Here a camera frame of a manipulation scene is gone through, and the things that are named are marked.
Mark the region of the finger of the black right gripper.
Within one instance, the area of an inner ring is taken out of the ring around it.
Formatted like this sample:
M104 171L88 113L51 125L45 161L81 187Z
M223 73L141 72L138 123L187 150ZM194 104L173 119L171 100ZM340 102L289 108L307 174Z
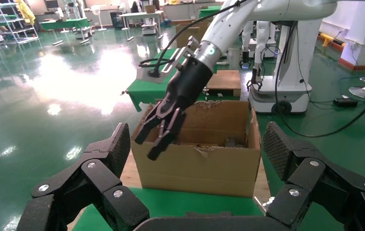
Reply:
M154 146L147 155L150 160L157 160L160 154L178 138L185 118L185 111L175 110L172 117L161 122L159 137L156 139Z
M160 125L161 122L166 122L170 118L170 110L166 109L163 111L162 109L165 108L165 102L159 101L147 114L137 134L135 135L134 141L137 144L142 144L154 127Z

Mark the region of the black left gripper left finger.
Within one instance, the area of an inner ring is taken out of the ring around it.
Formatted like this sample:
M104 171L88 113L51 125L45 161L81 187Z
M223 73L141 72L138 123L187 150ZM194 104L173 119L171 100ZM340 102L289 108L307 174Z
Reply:
M89 144L74 164L32 189L17 229L65 231L93 205L112 230L134 230L149 210L120 179L129 152L129 126L120 123L110 138Z

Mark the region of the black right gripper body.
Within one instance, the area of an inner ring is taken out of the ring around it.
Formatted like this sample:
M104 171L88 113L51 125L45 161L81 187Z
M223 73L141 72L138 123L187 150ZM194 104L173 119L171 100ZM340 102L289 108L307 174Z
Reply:
M195 58L188 58L170 79L166 88L166 109L182 110L191 106L209 82L213 72Z

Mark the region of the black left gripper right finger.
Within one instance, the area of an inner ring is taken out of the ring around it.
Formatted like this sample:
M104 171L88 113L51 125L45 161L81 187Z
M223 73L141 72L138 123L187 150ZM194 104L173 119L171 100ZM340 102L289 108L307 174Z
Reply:
M365 231L365 177L327 159L308 141L286 135L275 122L263 136L264 151L284 186L266 216L295 231L312 203L346 231Z

